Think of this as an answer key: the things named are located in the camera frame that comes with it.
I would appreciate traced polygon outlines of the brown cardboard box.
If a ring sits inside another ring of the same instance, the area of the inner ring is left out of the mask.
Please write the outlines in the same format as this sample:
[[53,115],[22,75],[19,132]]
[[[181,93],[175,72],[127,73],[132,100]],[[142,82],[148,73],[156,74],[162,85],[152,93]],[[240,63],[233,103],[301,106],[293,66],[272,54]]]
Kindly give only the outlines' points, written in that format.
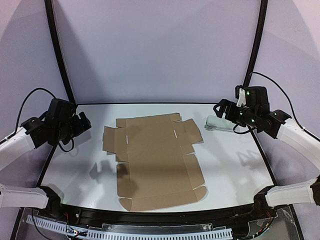
[[203,141],[193,119],[179,113],[118,118],[105,126],[102,149],[115,154],[117,195],[129,212],[202,200],[207,188],[194,144]]

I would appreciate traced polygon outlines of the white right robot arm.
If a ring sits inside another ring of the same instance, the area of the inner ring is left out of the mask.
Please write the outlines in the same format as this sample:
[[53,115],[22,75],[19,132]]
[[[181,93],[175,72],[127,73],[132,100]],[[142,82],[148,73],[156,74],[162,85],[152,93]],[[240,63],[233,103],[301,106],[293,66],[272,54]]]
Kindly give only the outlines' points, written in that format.
[[[264,86],[235,88],[237,102],[222,99],[213,107],[215,115],[236,127],[251,127],[279,140],[320,167],[320,142],[282,110],[270,111],[268,92]],[[267,186],[253,198],[253,212],[266,213],[271,208],[291,204],[320,204],[320,179],[284,185]]]

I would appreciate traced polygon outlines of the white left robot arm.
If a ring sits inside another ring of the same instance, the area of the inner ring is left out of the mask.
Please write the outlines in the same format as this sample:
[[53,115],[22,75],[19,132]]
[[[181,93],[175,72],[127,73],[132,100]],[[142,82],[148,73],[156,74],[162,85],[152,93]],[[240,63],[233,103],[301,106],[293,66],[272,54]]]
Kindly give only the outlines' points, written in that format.
[[[40,117],[31,117],[20,123],[17,129],[0,142],[0,168],[4,169],[23,154],[43,144],[51,146],[73,143],[91,128],[84,112],[76,113],[77,106],[69,101],[53,98],[49,108]],[[2,208],[36,208],[53,218],[63,213],[61,198],[48,186],[35,188],[0,186]]]

